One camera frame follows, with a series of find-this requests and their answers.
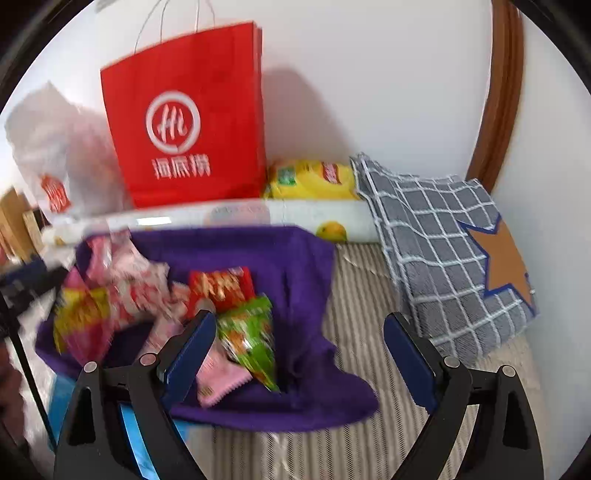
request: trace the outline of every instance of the metal screw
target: metal screw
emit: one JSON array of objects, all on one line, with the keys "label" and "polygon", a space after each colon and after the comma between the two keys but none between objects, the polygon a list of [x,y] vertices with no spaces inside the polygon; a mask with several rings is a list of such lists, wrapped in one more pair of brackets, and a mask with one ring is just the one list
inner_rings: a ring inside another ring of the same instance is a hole
[{"label": "metal screw", "polygon": [[152,365],[156,361],[156,355],[153,353],[146,353],[142,355],[142,358],[139,359],[139,363],[143,366],[147,367],[148,365]]},{"label": "metal screw", "polygon": [[514,377],[516,374],[515,368],[510,365],[504,365],[502,371],[507,377]]},{"label": "metal screw", "polygon": [[88,362],[85,366],[84,366],[84,371],[87,374],[91,374],[93,371],[96,370],[96,367],[98,367],[98,365],[96,364],[96,362]]},{"label": "metal screw", "polygon": [[449,368],[457,368],[460,366],[460,361],[451,355],[448,355],[443,359],[443,363],[445,363]]}]

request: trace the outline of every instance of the white wall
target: white wall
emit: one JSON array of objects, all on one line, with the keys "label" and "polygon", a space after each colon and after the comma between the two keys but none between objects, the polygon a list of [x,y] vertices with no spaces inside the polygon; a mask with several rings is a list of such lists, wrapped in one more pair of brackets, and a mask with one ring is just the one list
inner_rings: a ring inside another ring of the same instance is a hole
[{"label": "white wall", "polygon": [[536,289],[527,331],[549,415],[548,479],[591,432],[591,96],[554,44],[525,20],[515,131],[493,192]]},{"label": "white wall", "polygon": [[[206,0],[201,23],[211,25]],[[488,90],[489,0],[212,0],[217,24],[264,31],[269,158],[343,159],[364,150],[396,171],[465,174]],[[4,138],[17,100],[51,80],[70,100],[104,110],[101,66],[132,52],[154,2],[91,5],[46,47],[0,114],[3,190],[18,172]],[[196,0],[171,0],[164,37],[191,31]],[[158,40],[160,11],[140,46]]]}]

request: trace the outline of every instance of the purple cloth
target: purple cloth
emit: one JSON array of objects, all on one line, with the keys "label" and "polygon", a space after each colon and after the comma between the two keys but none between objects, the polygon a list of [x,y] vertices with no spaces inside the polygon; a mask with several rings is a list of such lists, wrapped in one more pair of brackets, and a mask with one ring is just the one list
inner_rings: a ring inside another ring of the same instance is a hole
[{"label": "purple cloth", "polygon": [[[251,381],[212,408],[201,408],[193,384],[174,417],[241,430],[306,432],[362,420],[378,408],[371,387],[339,370],[336,347],[322,336],[335,247],[296,227],[209,228],[137,232],[132,236],[148,259],[170,265],[169,280],[186,283],[190,270],[246,266],[257,294],[273,303],[277,377],[281,393]],[[90,249],[76,252],[84,275]],[[139,352],[150,326],[118,333],[105,366],[127,365]],[[78,378],[81,367],[53,343],[53,318],[39,327],[35,349],[57,373]]]}]

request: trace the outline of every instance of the orange star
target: orange star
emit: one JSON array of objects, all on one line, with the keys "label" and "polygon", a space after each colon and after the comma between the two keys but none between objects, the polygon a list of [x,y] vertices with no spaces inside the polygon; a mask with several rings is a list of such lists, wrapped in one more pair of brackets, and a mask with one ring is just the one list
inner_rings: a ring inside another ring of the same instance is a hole
[{"label": "orange star", "polygon": [[527,269],[501,216],[496,220],[493,230],[459,223],[486,255],[485,297],[511,288],[527,303],[533,314],[534,303]]}]

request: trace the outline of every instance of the red logo on white bag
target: red logo on white bag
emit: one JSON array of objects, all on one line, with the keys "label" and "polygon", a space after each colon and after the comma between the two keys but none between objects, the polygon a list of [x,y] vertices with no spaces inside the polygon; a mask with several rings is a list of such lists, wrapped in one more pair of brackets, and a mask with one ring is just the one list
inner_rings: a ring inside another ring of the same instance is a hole
[{"label": "red logo on white bag", "polygon": [[65,212],[72,204],[68,199],[64,184],[51,175],[41,177],[41,188],[49,198],[49,209],[53,213]]}]

